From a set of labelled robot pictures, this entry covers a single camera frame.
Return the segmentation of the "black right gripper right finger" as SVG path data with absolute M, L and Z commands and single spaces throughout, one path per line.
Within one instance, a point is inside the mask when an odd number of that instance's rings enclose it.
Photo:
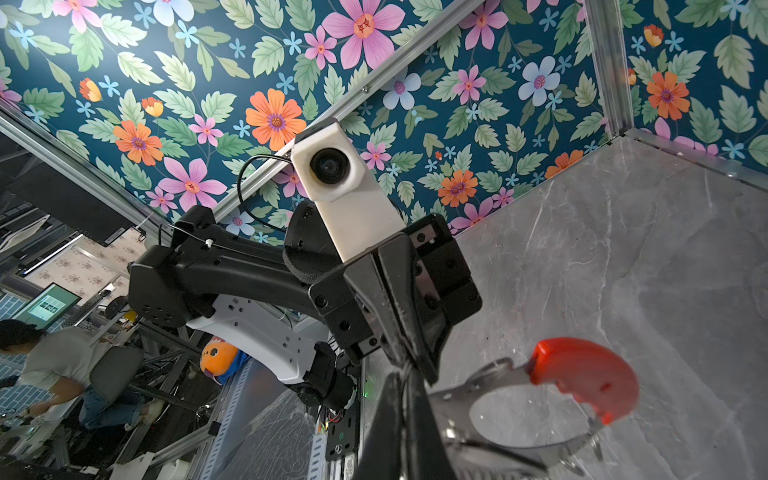
M 443 447 L 421 373 L 406 376 L 404 393 L 404 460 L 408 479 L 449 480 L 455 473 Z

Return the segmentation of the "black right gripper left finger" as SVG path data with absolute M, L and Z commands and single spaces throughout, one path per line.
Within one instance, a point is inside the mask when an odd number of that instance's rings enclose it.
M 404 380 L 399 373 L 386 377 L 354 480 L 397 480 L 404 473 Z

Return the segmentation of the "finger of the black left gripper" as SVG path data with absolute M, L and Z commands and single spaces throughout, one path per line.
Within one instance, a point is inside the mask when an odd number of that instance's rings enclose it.
M 430 384 L 439 379 L 440 355 L 446 336 L 447 321 L 441 311 L 440 295 L 424 260 L 410 237 L 398 233 L 386 240 L 377 254 L 407 255 L 412 262 L 412 283 L 397 283 L 395 302 L 400 311 L 414 367 Z
M 407 255 L 361 254 L 345 265 L 344 280 L 360 311 L 361 328 L 355 333 L 354 351 L 365 358 L 381 349 L 398 370 L 414 365 L 396 305 L 397 283 L 412 283 Z

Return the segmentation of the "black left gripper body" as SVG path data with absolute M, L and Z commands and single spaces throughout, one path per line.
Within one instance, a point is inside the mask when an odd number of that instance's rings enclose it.
M 310 300 L 354 360 L 437 363 L 480 293 L 446 219 L 429 214 L 324 274 Z

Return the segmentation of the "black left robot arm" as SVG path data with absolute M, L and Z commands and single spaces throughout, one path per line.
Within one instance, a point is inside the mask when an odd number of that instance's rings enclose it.
M 158 326 L 212 334 L 267 367 L 309 406 L 339 412 L 358 381 L 338 365 L 382 349 L 435 382 L 451 329 L 481 296 L 445 219 L 429 215 L 345 260 L 303 202 L 282 247 L 239 237 L 195 206 L 171 242 L 129 267 L 128 302 Z

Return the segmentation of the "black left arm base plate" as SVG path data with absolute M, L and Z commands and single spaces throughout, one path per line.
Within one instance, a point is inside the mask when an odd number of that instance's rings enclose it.
M 341 460 L 347 455 L 354 454 L 359 445 L 360 435 L 360 406 L 353 405 L 344 412 L 326 416 L 326 454 L 327 461 Z

